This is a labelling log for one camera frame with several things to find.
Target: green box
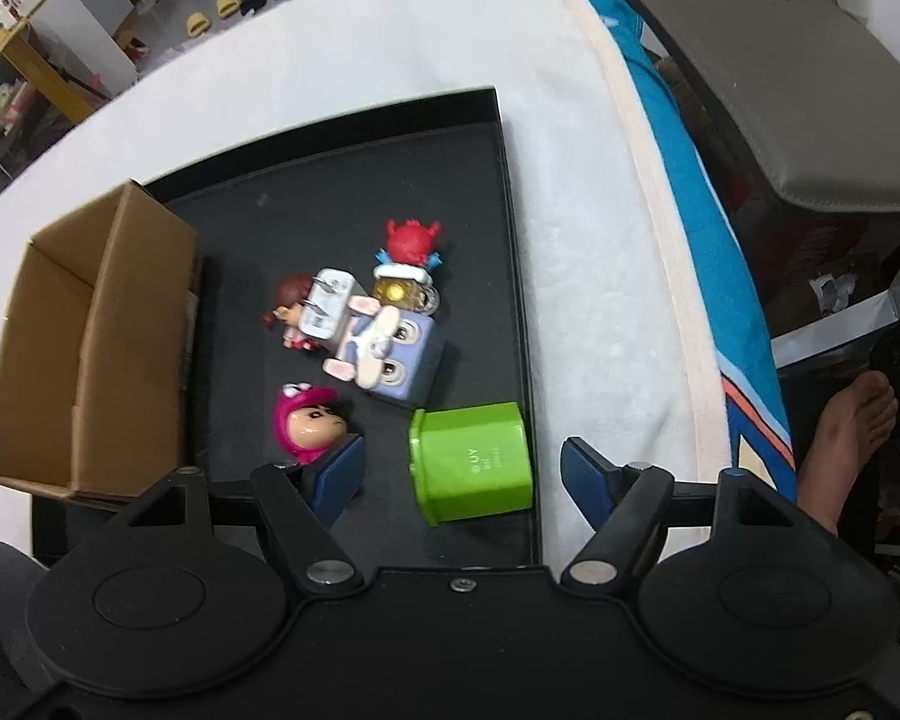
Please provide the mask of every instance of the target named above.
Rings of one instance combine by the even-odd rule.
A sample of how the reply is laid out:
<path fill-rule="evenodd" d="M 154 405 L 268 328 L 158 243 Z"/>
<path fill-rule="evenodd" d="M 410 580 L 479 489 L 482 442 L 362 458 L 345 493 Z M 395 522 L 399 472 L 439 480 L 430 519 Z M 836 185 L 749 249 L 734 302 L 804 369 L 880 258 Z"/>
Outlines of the green box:
<path fill-rule="evenodd" d="M 431 525 L 530 509 L 533 471 L 520 409 L 515 403 L 417 409 L 410 423 L 410 475 Z"/>

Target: wooden table leg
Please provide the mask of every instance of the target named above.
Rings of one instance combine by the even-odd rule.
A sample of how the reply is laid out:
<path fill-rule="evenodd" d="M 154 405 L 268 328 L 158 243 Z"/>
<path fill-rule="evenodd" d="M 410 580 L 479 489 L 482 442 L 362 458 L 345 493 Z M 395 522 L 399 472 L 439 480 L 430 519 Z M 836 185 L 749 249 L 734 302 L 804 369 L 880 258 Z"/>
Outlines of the wooden table leg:
<path fill-rule="evenodd" d="M 22 36 L 11 38 L 2 55 L 74 124 L 79 124 L 93 113 L 90 103 L 64 81 Z"/>

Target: cardboard box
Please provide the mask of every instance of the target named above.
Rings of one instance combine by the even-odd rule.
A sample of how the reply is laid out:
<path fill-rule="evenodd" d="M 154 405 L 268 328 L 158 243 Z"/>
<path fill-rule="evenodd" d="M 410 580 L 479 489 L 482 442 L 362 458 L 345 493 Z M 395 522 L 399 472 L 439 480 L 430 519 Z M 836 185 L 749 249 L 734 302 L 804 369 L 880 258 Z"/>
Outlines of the cardboard box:
<path fill-rule="evenodd" d="M 180 465 L 196 233 L 140 186 L 42 229 L 0 345 L 0 484 L 125 498 Z"/>

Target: chair seat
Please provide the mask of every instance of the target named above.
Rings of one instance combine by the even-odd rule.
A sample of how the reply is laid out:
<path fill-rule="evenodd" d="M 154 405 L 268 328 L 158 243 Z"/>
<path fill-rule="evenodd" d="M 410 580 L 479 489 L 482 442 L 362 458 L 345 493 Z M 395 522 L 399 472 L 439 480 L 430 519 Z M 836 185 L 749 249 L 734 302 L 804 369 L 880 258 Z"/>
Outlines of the chair seat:
<path fill-rule="evenodd" d="M 900 65 L 835 1 L 636 1 L 782 199 L 900 213 Z"/>

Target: pink hooded toy figure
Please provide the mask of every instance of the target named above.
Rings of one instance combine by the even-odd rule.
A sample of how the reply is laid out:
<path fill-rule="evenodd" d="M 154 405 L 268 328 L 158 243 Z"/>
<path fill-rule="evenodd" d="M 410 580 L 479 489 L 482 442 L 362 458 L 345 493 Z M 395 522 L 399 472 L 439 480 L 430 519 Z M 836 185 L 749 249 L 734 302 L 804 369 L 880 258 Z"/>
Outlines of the pink hooded toy figure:
<path fill-rule="evenodd" d="M 286 384 L 274 409 L 276 440 L 309 466 L 346 433 L 346 422 L 328 407 L 338 400 L 328 386 Z"/>

